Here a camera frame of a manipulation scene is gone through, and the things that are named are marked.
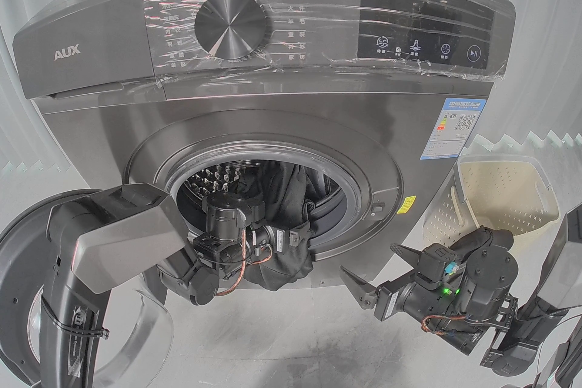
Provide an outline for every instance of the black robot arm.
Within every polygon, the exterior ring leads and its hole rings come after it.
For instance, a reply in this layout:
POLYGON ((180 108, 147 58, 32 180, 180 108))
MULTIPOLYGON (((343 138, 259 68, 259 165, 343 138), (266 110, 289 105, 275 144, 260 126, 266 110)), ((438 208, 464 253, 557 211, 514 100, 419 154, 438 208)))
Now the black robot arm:
MULTIPOLYGON (((393 244, 390 248, 413 270, 378 287, 343 267, 340 274, 360 307, 374 309, 380 321, 406 312, 424 331, 439 335, 464 354, 493 327, 495 337, 481 365, 501 376, 520 375, 568 311, 582 306, 581 217, 582 206, 566 215, 540 282, 519 309, 509 294, 517 263, 508 252, 513 236, 505 230, 481 227, 450 248, 433 244, 415 251, 393 244)), ((580 361, 582 351, 576 347, 559 373, 567 373, 564 379, 571 380, 582 367, 580 361)))
POLYGON ((272 256, 299 243, 295 231, 266 223, 261 202, 216 192, 203 207, 207 231, 193 243, 173 199, 149 184, 95 192, 53 208, 38 386, 92 387, 98 341, 109 336, 102 326, 114 287, 153 269, 164 287, 204 305, 230 292, 217 293, 220 277, 240 272, 242 278, 244 265, 264 262, 259 258, 267 249, 272 256), (247 250, 248 257, 242 253, 247 250))
POLYGON ((416 251, 392 244, 413 270, 377 288, 343 267, 340 274, 360 306, 374 309, 378 320, 406 312, 425 332, 469 354, 488 327, 504 332, 513 322, 517 299, 509 287, 518 269, 507 250, 512 244, 510 232, 481 227, 450 248, 432 244, 416 251))
POLYGON ((569 310, 582 306, 582 206, 564 218, 542 265, 540 282, 506 334, 497 334, 481 365, 502 376, 525 372, 569 310))
POLYGON ((193 304, 210 301, 218 274, 201 263, 164 191, 134 184, 53 208, 47 227, 53 266, 42 291, 44 388, 91 388, 111 289, 158 266, 165 286, 193 304))

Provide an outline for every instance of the control panel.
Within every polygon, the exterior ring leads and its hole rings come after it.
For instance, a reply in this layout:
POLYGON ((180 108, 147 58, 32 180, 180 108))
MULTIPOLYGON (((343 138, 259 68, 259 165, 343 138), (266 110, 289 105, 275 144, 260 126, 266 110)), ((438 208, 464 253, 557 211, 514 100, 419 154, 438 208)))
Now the control panel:
POLYGON ((496 17, 473 0, 143 2, 156 75, 370 60, 485 74, 496 17))
POLYGON ((487 67, 494 13, 469 0, 361 0, 358 58, 487 67))

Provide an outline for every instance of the play pause button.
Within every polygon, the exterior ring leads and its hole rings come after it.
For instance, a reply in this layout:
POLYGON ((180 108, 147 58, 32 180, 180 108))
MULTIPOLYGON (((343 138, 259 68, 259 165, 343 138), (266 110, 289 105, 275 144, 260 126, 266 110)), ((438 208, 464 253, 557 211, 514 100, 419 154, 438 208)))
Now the play pause button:
POLYGON ((470 62, 475 63, 479 58, 481 58, 481 49, 478 45, 471 45, 467 50, 467 58, 470 62))

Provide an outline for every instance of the yellow warning sticker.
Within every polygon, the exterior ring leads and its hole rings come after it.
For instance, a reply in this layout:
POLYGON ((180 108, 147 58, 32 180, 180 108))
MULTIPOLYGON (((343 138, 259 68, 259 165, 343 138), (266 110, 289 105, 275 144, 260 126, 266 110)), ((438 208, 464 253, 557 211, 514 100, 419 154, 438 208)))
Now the yellow warning sticker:
POLYGON ((416 195, 408 196, 406 199, 404 199, 404 202, 402 203, 402 206, 398 209, 397 213, 408 212, 410 210, 410 208, 412 207, 412 204, 414 203, 415 200, 416 200, 416 195))

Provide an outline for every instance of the qr code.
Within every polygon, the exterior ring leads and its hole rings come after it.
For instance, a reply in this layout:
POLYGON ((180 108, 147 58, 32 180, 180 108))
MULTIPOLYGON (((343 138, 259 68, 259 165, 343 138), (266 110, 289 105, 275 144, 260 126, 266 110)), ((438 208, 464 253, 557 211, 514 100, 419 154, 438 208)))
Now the qr code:
POLYGON ((455 131, 469 131, 477 119, 476 115, 460 115, 455 125, 455 131))

